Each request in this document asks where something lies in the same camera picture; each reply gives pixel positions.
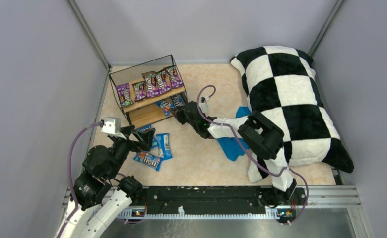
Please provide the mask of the purple candy bag bottom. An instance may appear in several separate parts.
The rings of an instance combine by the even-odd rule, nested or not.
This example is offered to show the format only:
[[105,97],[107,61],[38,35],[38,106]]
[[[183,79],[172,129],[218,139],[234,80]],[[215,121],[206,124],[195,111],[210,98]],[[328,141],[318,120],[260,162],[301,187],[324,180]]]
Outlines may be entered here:
[[135,94],[135,102],[144,100],[146,98],[145,81],[134,83],[132,86]]

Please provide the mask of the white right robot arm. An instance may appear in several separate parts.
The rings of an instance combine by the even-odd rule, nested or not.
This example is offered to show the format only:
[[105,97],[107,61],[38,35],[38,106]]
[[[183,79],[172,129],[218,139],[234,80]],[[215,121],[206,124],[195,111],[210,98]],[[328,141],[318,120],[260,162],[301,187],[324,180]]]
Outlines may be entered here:
[[197,102],[175,107],[180,124],[189,124],[204,139],[234,138],[251,161],[271,176],[272,186],[284,193],[297,186],[288,169],[283,148],[284,132],[259,111],[235,119],[206,116]]

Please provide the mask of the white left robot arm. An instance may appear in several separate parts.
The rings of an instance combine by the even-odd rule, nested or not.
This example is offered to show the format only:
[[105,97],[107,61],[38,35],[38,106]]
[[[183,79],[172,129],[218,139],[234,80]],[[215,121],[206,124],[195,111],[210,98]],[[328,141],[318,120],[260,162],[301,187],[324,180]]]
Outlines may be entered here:
[[139,131],[133,125],[120,127],[106,122],[101,131],[113,144],[92,147],[80,176],[68,179],[70,197],[57,238],[98,238],[125,208],[146,201],[143,186],[134,176],[120,179],[109,200],[103,200],[129,153],[152,148],[155,129]]

